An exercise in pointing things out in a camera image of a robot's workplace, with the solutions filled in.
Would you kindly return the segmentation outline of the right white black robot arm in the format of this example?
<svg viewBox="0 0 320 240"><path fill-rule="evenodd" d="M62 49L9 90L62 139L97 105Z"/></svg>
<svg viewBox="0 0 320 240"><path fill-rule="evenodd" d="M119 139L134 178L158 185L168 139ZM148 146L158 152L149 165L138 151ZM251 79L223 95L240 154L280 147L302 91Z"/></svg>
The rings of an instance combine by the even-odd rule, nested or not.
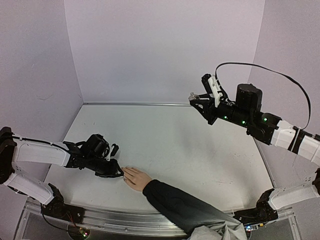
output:
<svg viewBox="0 0 320 240"><path fill-rule="evenodd" d="M262 91L252 84L237 86L234 103L222 100L222 90L214 85L206 94L191 93L192 107L213 125L217 119L246 128L246 134L266 145L283 148L310 162L320 164L320 136L294 126L281 117L261 112ZM278 210L320 196L320 171L294 187L266 190L254 208L239 210L234 218L244 225L267 223L278 218Z"/></svg>

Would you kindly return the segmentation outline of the mannequin hand on table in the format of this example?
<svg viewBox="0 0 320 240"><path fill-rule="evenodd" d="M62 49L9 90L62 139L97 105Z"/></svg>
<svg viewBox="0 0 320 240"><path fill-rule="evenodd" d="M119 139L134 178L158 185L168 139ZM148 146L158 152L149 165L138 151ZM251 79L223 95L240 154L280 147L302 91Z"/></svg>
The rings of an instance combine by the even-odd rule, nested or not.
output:
<svg viewBox="0 0 320 240"><path fill-rule="evenodd" d="M124 182L133 190L142 192L149 182L153 179L145 172L134 167L123 167Z"/></svg>

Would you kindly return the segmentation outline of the black sleeved forearm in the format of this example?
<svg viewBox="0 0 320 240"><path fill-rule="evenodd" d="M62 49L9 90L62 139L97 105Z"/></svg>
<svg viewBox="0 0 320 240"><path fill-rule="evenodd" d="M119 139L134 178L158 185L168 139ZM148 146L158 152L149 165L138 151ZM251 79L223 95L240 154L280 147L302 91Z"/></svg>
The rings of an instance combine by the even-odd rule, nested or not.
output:
<svg viewBox="0 0 320 240"><path fill-rule="evenodd" d="M190 234L198 227L224 231L236 230L241 222L212 205L159 180L151 180L143 189L148 202L168 220Z"/></svg>

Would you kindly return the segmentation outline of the grey fabric garment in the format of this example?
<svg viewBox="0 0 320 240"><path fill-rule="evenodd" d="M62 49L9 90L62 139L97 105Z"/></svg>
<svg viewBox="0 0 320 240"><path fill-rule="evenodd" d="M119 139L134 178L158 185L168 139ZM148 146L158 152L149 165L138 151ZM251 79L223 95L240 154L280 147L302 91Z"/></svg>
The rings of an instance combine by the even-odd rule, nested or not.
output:
<svg viewBox="0 0 320 240"><path fill-rule="evenodd" d="M247 234L242 223L224 222L211 227L196 227L187 240L247 240Z"/></svg>

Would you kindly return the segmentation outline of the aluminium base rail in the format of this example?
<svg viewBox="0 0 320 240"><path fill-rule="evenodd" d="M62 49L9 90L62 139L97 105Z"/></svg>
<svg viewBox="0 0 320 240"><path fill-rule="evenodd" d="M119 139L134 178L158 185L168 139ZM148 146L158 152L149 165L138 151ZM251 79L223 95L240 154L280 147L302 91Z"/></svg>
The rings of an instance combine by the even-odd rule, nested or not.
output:
<svg viewBox="0 0 320 240"><path fill-rule="evenodd" d="M180 240L187 235L159 213L65 206L54 211L29 198L16 240Z"/></svg>

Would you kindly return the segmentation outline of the clear nail polish bottle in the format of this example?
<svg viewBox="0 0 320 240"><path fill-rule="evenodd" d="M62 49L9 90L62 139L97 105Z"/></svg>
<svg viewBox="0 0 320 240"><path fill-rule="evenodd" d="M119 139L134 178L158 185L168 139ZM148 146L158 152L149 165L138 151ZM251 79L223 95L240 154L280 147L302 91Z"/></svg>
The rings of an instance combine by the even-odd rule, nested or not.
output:
<svg viewBox="0 0 320 240"><path fill-rule="evenodd" d="M188 100L191 101L196 101L199 99L199 96L197 94L195 94L194 92L190 93L190 96L188 97Z"/></svg>

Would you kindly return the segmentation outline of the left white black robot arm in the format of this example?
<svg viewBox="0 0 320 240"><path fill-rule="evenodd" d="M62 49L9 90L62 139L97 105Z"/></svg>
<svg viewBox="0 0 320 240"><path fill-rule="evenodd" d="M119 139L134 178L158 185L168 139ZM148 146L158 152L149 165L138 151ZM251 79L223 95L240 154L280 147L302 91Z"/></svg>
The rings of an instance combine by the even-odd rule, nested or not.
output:
<svg viewBox="0 0 320 240"><path fill-rule="evenodd" d="M100 178L124 175L115 155L117 144L109 144L102 135L93 134L86 141L48 142L22 137L10 127L0 131L0 183L27 195L47 207L56 218L64 218L68 208L58 188L29 176L19 163L42 163L67 169L89 169Z"/></svg>

